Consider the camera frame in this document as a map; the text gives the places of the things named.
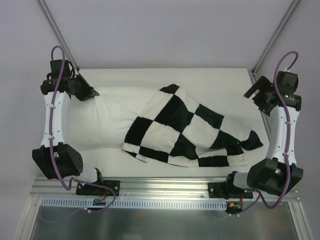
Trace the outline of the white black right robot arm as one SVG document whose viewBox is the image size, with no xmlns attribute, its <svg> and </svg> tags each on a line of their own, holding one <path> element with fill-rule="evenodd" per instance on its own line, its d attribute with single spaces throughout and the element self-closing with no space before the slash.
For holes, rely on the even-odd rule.
<svg viewBox="0 0 320 240">
<path fill-rule="evenodd" d="M 233 171 L 225 181 L 224 192 L 234 198 L 248 189 L 283 197 L 303 177 L 295 157 L 295 130 L 302 98 L 295 94 L 298 75 L 279 71 L 273 82 L 265 76 L 244 94 L 252 97 L 258 110 L 269 117 L 270 136 L 266 157 L 248 172 Z"/>
</svg>

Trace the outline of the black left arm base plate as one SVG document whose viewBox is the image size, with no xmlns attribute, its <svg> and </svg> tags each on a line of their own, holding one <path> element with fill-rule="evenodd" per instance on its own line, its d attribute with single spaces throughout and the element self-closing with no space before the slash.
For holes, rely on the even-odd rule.
<svg viewBox="0 0 320 240">
<path fill-rule="evenodd" d="M 77 196 L 113 196 L 112 191 L 115 193 L 115 196 L 119 196 L 120 192 L 120 184 L 119 180 L 104 180 L 103 183 L 95 182 L 95 183 L 86 183 L 82 185 L 80 183 L 77 184 L 75 194 Z"/>
</svg>

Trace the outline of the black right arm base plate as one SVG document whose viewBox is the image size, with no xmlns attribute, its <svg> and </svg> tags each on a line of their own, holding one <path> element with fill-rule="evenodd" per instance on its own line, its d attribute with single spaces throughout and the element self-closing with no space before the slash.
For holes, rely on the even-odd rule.
<svg viewBox="0 0 320 240">
<path fill-rule="evenodd" d="M 207 184 L 209 198 L 252 199 L 252 192 L 245 192 L 244 189 L 227 184 L 226 182 L 209 182 Z"/>
</svg>

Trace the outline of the white pillow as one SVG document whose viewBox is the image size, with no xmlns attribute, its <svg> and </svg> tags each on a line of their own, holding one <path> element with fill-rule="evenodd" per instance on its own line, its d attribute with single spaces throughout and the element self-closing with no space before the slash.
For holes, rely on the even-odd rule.
<svg viewBox="0 0 320 240">
<path fill-rule="evenodd" d="M 68 110 L 68 143 L 73 148 L 121 145 L 132 123 L 158 89 L 136 86 L 100 86 L 98 96 L 79 101 Z"/>
</svg>

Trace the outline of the black white checkered pillowcase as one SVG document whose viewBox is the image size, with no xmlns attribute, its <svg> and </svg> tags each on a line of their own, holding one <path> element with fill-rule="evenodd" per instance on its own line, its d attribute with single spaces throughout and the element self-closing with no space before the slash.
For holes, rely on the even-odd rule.
<svg viewBox="0 0 320 240">
<path fill-rule="evenodd" d="M 195 101 L 182 87 L 159 89 L 130 126 L 122 151 L 178 167 L 237 167 L 263 147 L 258 134 Z"/>
</svg>

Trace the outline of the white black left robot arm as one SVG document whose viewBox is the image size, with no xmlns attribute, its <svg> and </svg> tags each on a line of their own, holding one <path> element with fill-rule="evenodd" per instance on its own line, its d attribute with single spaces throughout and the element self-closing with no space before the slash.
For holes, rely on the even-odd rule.
<svg viewBox="0 0 320 240">
<path fill-rule="evenodd" d="M 68 144 L 68 115 L 71 97 L 85 102 L 99 95 L 81 74 L 76 74 L 68 60 L 51 60 L 51 72 L 40 86 L 45 102 L 45 127 L 40 148 L 32 151 L 32 159 L 44 176 L 63 181 L 70 177 L 87 185 L 93 195 L 104 191 L 102 173 L 85 167 L 81 154 Z"/>
</svg>

